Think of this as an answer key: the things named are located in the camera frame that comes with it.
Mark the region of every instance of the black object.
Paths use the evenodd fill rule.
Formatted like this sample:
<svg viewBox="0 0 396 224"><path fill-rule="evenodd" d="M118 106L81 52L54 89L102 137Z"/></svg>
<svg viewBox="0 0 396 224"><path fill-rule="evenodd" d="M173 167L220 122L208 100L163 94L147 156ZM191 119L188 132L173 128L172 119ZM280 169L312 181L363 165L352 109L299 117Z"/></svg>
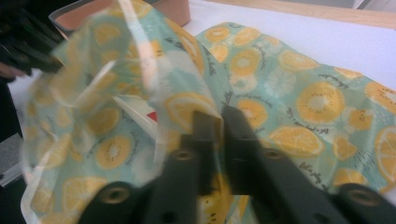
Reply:
<svg viewBox="0 0 396 224"><path fill-rule="evenodd" d="M62 37L23 9L24 3L6 3L3 5L9 11L0 14L0 63L18 68L27 75L31 75L32 68L56 72L61 64L49 54L63 41Z"/></svg>
<svg viewBox="0 0 396 224"><path fill-rule="evenodd" d="M0 77L0 143L18 133L22 137L17 109L7 83L12 80Z"/></svg>
<svg viewBox="0 0 396 224"><path fill-rule="evenodd" d="M6 186L0 185L0 224L26 223L21 213L21 197L26 184L21 175Z"/></svg>
<svg viewBox="0 0 396 224"><path fill-rule="evenodd" d="M240 110L225 106L222 116L229 183L233 194L251 196L260 223L396 223L396 208L378 193L356 184L343 185L335 195L320 191L287 155L261 147ZM215 135L214 119L195 112L193 133L182 136L181 149L169 156L161 176L142 189L108 185L79 223L197 223L197 197L211 191ZM128 193L113 194L120 185L129 186ZM103 191L113 203L103 200ZM104 206L113 208L95 210Z"/></svg>

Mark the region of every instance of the folded fabric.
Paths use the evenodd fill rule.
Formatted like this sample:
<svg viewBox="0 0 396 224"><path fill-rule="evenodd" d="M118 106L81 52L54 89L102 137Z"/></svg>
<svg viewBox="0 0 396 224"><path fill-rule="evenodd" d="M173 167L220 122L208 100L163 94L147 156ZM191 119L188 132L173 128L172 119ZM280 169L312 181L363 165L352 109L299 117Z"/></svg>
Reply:
<svg viewBox="0 0 396 224"><path fill-rule="evenodd" d="M192 111L219 118L221 137L224 105L242 109L262 144L320 189L395 182L395 91L252 28L223 23L194 38L150 5L118 0L55 55L64 67L42 74L26 107L28 223L75 223L104 185L145 185L191 131ZM155 139L125 109L135 99L155 109ZM200 223L255 223L248 197L230 194L221 151Z"/></svg>

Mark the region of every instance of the crinkled wrap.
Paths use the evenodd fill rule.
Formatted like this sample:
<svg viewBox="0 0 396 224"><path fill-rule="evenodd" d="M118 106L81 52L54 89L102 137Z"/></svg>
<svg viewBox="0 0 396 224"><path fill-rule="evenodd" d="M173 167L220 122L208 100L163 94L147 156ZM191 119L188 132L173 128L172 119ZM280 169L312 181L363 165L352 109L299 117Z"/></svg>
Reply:
<svg viewBox="0 0 396 224"><path fill-rule="evenodd" d="M91 17L54 55L26 106L22 164L28 223L76 223L104 185L140 187L191 132L191 113L241 109L265 147L286 152L318 188L386 190L396 178L396 92L359 72L320 64L235 23L196 38L141 1L119 0ZM155 139L125 110L157 113ZM215 190L200 223L255 223L247 196L232 196L216 149Z"/></svg>

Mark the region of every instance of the lemon slice print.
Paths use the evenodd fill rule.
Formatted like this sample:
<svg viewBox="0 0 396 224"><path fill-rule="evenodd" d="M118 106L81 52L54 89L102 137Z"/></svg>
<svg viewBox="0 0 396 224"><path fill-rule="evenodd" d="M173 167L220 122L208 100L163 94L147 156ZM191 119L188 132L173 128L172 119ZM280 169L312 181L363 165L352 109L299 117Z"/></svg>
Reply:
<svg viewBox="0 0 396 224"><path fill-rule="evenodd" d="M126 83L126 82L121 82L117 85L117 91L119 91L122 94L127 94L127 95L141 95L142 91L140 90L139 85L134 84L134 83Z"/></svg>
<svg viewBox="0 0 396 224"><path fill-rule="evenodd" d="M282 151L295 157L316 157L324 150L320 139L303 127L282 126L270 134Z"/></svg>
<svg viewBox="0 0 396 224"><path fill-rule="evenodd" d="M265 107L254 100L241 100L237 106L244 113L250 127L260 127L268 118Z"/></svg>
<svg viewBox="0 0 396 224"><path fill-rule="evenodd" d="M69 107L60 106L56 112L56 122L61 127L67 127L72 122L70 118L70 109Z"/></svg>
<svg viewBox="0 0 396 224"><path fill-rule="evenodd" d="M103 169L114 169L123 164L131 153L131 140L118 135L105 140L96 151L95 158Z"/></svg>
<svg viewBox="0 0 396 224"><path fill-rule="evenodd" d="M52 139L46 139L39 144L40 147L37 149L36 158L43 165L45 169L58 167L64 163L67 156L67 152L71 147L71 134L65 133L57 141ZM44 156L49 153L47 160L44 161Z"/></svg>
<svg viewBox="0 0 396 224"><path fill-rule="evenodd" d="M215 57L220 63L222 63L228 56L228 48L224 45L216 45L209 49L209 52Z"/></svg>
<svg viewBox="0 0 396 224"><path fill-rule="evenodd" d="M238 76L248 76L256 72L260 56L256 50L243 49L230 61L230 71Z"/></svg>
<svg viewBox="0 0 396 224"><path fill-rule="evenodd" d="M104 45L116 37L121 35L121 31L117 26L110 23L103 23L94 28L94 38L96 43L99 45Z"/></svg>
<svg viewBox="0 0 396 224"><path fill-rule="evenodd" d="M110 50L102 53L102 64L107 64L110 61L117 60L120 54L116 50Z"/></svg>
<svg viewBox="0 0 396 224"><path fill-rule="evenodd" d="M37 109L35 108L35 104L32 101L29 101L26 104L26 114L30 117L37 115Z"/></svg>
<svg viewBox="0 0 396 224"><path fill-rule="evenodd" d="M368 181L359 171L352 169L339 169L335 174L332 184L337 187L349 183L367 185Z"/></svg>
<svg viewBox="0 0 396 224"><path fill-rule="evenodd" d="M227 27L213 27L205 32L205 37L209 42L217 43L230 35Z"/></svg>
<svg viewBox="0 0 396 224"><path fill-rule="evenodd" d="M33 99L39 105L52 105L55 102L52 94L48 89L35 90L35 92L33 93Z"/></svg>
<svg viewBox="0 0 396 224"><path fill-rule="evenodd" d="M185 131L191 130L193 111L198 110L212 116L218 114L211 99L194 92L177 93L164 104L170 119Z"/></svg>
<svg viewBox="0 0 396 224"><path fill-rule="evenodd" d="M213 193L200 200L200 220L201 223L222 224L231 208L233 196L222 175L217 175L213 184Z"/></svg>
<svg viewBox="0 0 396 224"><path fill-rule="evenodd" d="M390 113L396 114L396 91L393 91L377 82L367 84L366 95L372 101L382 105Z"/></svg>
<svg viewBox="0 0 396 224"><path fill-rule="evenodd" d="M379 170L389 183L396 182L396 127L383 129L375 139Z"/></svg>
<svg viewBox="0 0 396 224"><path fill-rule="evenodd" d="M87 130L94 134L104 134L114 129L120 121L120 111L104 108L91 115L87 120Z"/></svg>
<svg viewBox="0 0 396 224"><path fill-rule="evenodd" d="M33 140L38 136L38 130L36 126L27 126L23 127L23 140Z"/></svg>
<svg viewBox="0 0 396 224"><path fill-rule="evenodd" d="M264 40L266 40L266 41L268 41L268 42L270 42L272 45L278 45L278 44L280 44L280 40L279 39L277 39L277 38L275 38L275 37L272 37L272 36L266 36L265 38L264 38Z"/></svg>
<svg viewBox="0 0 396 224"><path fill-rule="evenodd" d="M40 224L75 224L78 222L78 213L49 213L40 218Z"/></svg>
<svg viewBox="0 0 396 224"><path fill-rule="evenodd" d="M138 19L147 16L149 12L152 10L152 6L143 1L131 1L131 3L133 4L134 7L134 14ZM117 1L115 1L110 6L108 14L118 18L122 18L122 19L124 18L123 11Z"/></svg>
<svg viewBox="0 0 396 224"><path fill-rule="evenodd" d="M62 190L64 211L82 212L95 193L106 183L105 179L93 176L65 180Z"/></svg>
<svg viewBox="0 0 396 224"><path fill-rule="evenodd" d="M33 196L31 207L35 212L49 213L53 209L53 192L50 189L38 188Z"/></svg>
<svg viewBox="0 0 396 224"><path fill-rule="evenodd" d="M335 157L344 161L356 154L358 149L353 146L345 137L337 137L332 145L332 152Z"/></svg>
<svg viewBox="0 0 396 224"><path fill-rule="evenodd" d="M301 71L319 67L314 60L291 50L283 51L278 58L280 65L289 71Z"/></svg>
<svg viewBox="0 0 396 224"><path fill-rule="evenodd" d="M296 104L300 117L313 123L333 121L345 107L343 93L327 82L317 82L306 87Z"/></svg>
<svg viewBox="0 0 396 224"><path fill-rule="evenodd" d="M373 122L373 112L369 110L352 110L349 124L357 130L369 130Z"/></svg>
<svg viewBox="0 0 396 224"><path fill-rule="evenodd" d="M347 77L347 78L350 78L350 79L363 76L360 72L355 72L355 71L347 70L347 69L344 69L344 68L335 67L334 70L337 73L343 75L343 77Z"/></svg>
<svg viewBox="0 0 396 224"><path fill-rule="evenodd" d="M169 25L169 27L177 34L183 46L183 49L185 49L187 53L190 55L192 61L197 66L199 73L203 75L205 66L204 66L202 53L199 47L200 43L198 43L198 41L192 35L187 33L185 30L183 30L173 21L170 21L169 19L165 19L165 21Z"/></svg>
<svg viewBox="0 0 396 224"><path fill-rule="evenodd" d="M77 68L64 69L61 74L54 76L50 83L51 91L56 99L72 102L78 96L77 84L80 72Z"/></svg>
<svg viewBox="0 0 396 224"><path fill-rule="evenodd" d="M236 46L241 46L241 45L246 45L247 43L253 41L257 37L260 36L260 32L256 29L247 27L244 28L243 30L239 31L238 34L236 34L235 39L233 40L233 43Z"/></svg>

